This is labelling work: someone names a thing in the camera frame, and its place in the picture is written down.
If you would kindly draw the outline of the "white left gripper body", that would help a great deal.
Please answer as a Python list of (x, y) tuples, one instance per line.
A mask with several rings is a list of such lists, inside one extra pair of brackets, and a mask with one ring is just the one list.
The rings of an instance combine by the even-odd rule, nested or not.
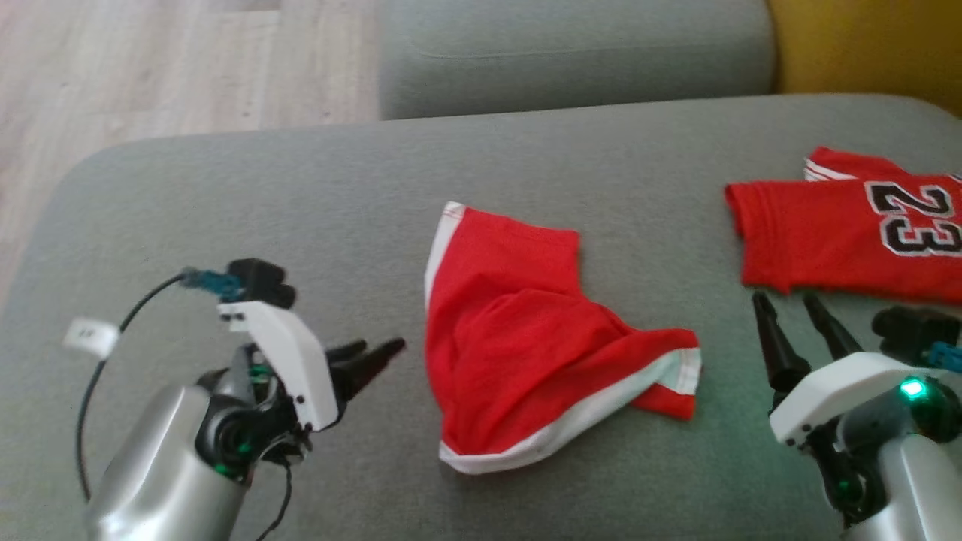
[(219, 304), (219, 314), (227, 316), (231, 332), (249, 335), (260, 349), (295, 399), (303, 428), (320, 432), (339, 421), (339, 398), (325, 350), (298, 315), (262, 301)]

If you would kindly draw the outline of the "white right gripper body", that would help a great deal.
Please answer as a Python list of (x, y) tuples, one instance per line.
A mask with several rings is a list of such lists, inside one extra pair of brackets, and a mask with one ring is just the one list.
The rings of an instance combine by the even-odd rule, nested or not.
[(931, 367), (914, 367), (881, 353), (852, 353), (807, 376), (783, 398), (769, 417), (779, 444), (798, 444), (814, 429), (896, 389), (911, 376), (932, 376)]

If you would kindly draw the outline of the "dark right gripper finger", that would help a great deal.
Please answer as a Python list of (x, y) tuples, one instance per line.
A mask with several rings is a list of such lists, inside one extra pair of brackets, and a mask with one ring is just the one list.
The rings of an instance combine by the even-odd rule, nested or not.
[(803, 303), (812, 325), (827, 343), (833, 360), (864, 351), (852, 333), (827, 310), (817, 295), (807, 292), (803, 296)]
[(767, 382), (774, 391), (791, 391), (811, 366), (796, 353), (779, 325), (779, 314), (766, 292), (753, 292), (757, 333), (767, 371)]

